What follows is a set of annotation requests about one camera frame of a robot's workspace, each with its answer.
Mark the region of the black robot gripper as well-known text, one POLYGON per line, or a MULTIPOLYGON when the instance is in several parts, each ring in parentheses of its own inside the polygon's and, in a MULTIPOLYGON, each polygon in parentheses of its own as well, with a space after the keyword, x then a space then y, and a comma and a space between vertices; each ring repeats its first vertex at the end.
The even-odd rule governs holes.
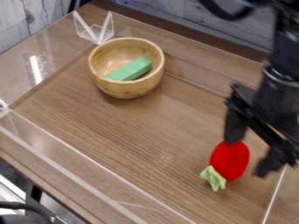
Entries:
POLYGON ((264 178, 285 164, 299 162, 299 80, 262 68, 257 90, 233 83, 226 98, 224 141, 233 144, 252 129, 269 145, 253 175, 264 178))

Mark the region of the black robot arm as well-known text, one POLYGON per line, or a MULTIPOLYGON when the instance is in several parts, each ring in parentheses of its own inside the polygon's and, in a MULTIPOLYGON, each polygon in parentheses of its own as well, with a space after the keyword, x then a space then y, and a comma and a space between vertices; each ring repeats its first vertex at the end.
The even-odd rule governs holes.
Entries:
POLYGON ((299 0, 260 0, 274 12, 272 52, 256 89, 234 83, 226 99, 224 141, 233 144, 252 130, 268 145, 253 175, 299 165, 299 0))

